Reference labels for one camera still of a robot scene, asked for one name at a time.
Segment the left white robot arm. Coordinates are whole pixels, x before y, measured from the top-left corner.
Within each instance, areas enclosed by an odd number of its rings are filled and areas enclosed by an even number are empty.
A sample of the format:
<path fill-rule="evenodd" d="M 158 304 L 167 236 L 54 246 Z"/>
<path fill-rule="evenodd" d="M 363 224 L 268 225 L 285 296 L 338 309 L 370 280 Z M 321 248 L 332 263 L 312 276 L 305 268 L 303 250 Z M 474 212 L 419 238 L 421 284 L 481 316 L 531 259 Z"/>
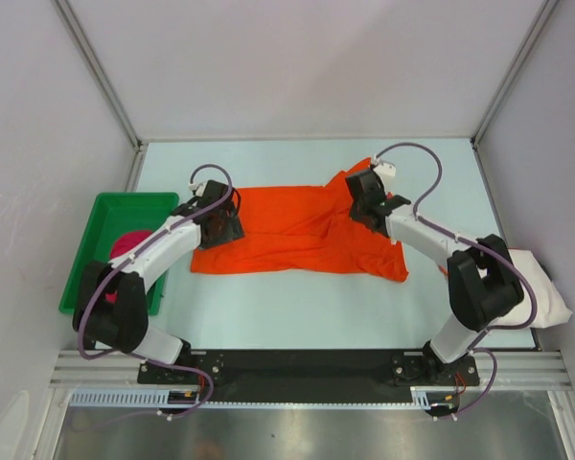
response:
<path fill-rule="evenodd" d="M 150 325 L 148 291 L 185 255 L 242 239 L 241 204 L 237 189 L 208 180 L 195 185 L 190 200 L 125 254 L 89 262 L 73 314 L 79 348 L 84 349 L 85 340 L 100 342 L 111 351 L 154 362 L 171 382 L 186 380 L 193 371 L 192 346 Z"/>

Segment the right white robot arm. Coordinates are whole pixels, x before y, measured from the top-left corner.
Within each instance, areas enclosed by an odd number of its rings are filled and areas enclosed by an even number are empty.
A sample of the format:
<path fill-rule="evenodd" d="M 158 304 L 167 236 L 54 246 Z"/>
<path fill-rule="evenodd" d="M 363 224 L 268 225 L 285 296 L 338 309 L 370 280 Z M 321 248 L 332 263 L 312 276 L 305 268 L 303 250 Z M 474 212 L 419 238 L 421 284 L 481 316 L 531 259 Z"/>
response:
<path fill-rule="evenodd" d="M 493 323 L 524 300 L 524 289 L 508 247 L 494 234 L 467 242 L 415 213 L 401 195 L 389 195 L 381 167 L 346 178 L 353 200 L 349 216 L 391 242 L 406 244 L 447 272 L 451 314 L 422 349 L 423 372 L 434 384 L 445 384 L 457 364 Z"/>

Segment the orange t shirt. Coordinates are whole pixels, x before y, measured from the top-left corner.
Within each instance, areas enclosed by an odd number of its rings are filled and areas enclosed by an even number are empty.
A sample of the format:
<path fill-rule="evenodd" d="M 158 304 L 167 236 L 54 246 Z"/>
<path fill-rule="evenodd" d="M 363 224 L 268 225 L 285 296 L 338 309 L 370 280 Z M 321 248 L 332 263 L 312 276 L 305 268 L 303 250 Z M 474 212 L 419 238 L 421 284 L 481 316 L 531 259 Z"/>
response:
<path fill-rule="evenodd" d="M 403 283 L 403 247 L 351 220 L 346 177 L 370 166 L 368 158 L 338 172 L 323 186 L 241 188 L 244 237 L 194 252 L 190 269 L 234 275 L 302 269 L 369 274 Z"/>

